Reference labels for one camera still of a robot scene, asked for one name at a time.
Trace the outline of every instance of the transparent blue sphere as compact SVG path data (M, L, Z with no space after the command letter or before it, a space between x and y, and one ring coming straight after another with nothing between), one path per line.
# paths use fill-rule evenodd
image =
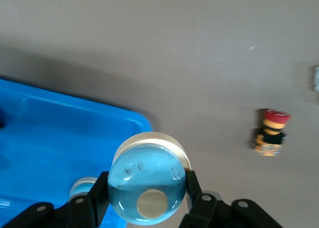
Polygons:
M123 152L113 163L108 193L115 212L140 226L160 223L179 208L186 191L186 174L167 148L142 144Z

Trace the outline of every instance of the gray surface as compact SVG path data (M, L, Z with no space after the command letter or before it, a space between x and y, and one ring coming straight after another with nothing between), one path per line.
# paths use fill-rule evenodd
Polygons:
M141 112L203 189L319 227L318 1L0 0L0 74ZM264 108L293 116L278 157L249 149Z

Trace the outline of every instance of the screw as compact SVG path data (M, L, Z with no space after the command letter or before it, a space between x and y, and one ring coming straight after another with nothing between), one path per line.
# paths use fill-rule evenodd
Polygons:
M249 205L247 204L247 202L245 201L239 201L238 202L238 205L241 207L241 208L248 208Z
M36 209L37 212L42 212L46 209L46 206L40 206Z
M201 198L206 202L209 202L211 200L211 197L207 194L203 195Z
M83 198L79 198L75 201L76 204L79 204L79 203L82 203L84 202L84 199Z

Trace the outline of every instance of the blue tray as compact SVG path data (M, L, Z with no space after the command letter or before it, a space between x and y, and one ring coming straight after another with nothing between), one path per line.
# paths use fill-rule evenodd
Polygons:
M151 131L140 114L0 79L0 227L36 202L55 208L79 178L108 171L128 137ZM123 228L109 206L101 227Z

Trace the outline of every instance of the red hat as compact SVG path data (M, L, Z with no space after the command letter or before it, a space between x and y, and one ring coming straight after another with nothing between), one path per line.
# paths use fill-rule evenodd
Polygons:
M291 116L285 112L281 112L278 110L266 110L265 111L265 119L268 119L272 122L277 122L281 124L286 124Z

